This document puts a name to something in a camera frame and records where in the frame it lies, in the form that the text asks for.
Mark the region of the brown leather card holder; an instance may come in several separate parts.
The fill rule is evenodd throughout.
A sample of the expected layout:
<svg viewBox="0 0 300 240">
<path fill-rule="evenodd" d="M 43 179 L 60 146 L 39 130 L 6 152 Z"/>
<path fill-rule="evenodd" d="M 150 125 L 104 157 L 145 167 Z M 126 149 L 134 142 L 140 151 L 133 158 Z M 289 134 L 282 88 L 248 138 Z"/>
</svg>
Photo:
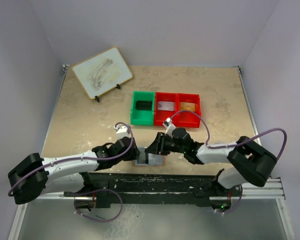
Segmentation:
<svg viewBox="0 0 300 240">
<path fill-rule="evenodd" d="M 145 147 L 138 147 L 140 152 L 137 159 L 132 162 L 134 167 L 152 167 L 152 166 L 164 166 L 165 160 L 162 155 L 155 155 L 149 153 L 149 164 L 145 164 Z"/>
</svg>

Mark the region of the black card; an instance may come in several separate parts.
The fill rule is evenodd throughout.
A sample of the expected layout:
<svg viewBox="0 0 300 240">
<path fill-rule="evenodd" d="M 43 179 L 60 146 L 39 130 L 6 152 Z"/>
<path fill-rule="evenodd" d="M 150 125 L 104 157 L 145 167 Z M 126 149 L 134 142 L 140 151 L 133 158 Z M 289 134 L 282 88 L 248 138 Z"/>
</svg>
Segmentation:
<svg viewBox="0 0 300 240">
<path fill-rule="evenodd" d="M 138 100 L 135 103 L 135 109 L 139 111 L 151 111 L 153 102 L 148 100 Z"/>
<path fill-rule="evenodd" d="M 144 163 L 145 163 L 146 165 L 149 164 L 149 153 L 147 152 L 147 149 L 146 149 L 146 148 L 144 149 Z"/>
</svg>

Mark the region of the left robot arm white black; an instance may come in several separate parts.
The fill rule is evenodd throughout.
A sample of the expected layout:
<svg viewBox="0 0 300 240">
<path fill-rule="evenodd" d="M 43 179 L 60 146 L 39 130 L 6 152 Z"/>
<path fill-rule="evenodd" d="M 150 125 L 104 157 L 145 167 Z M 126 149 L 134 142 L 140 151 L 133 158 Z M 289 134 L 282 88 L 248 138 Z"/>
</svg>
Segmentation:
<svg viewBox="0 0 300 240">
<path fill-rule="evenodd" d="M 134 138 L 123 137 L 86 152 L 65 157 L 41 157 L 31 153 L 8 173 L 8 196 L 17 205 L 29 203 L 41 195 L 55 192 L 79 193 L 93 191 L 91 181 L 82 176 L 87 172 L 110 169 L 121 161 L 133 161 L 140 155 Z"/>
</svg>

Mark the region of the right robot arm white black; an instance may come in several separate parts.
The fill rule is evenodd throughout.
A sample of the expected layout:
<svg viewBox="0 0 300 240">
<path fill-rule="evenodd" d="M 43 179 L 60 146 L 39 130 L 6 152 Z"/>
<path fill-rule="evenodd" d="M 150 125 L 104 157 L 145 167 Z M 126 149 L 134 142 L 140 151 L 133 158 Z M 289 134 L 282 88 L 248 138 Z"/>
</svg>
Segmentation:
<svg viewBox="0 0 300 240">
<path fill-rule="evenodd" d="M 233 144 L 228 147 L 220 144 L 207 146 L 203 142 L 194 141 L 185 128 L 178 127 L 171 134 L 159 132 L 145 152 L 161 156 L 171 152 L 181 153 L 194 165 L 231 164 L 231 168 L 219 171 L 212 183 L 212 190 L 218 196 L 244 183 L 264 187 L 278 162 L 276 156 L 247 136 L 241 136 Z"/>
</svg>

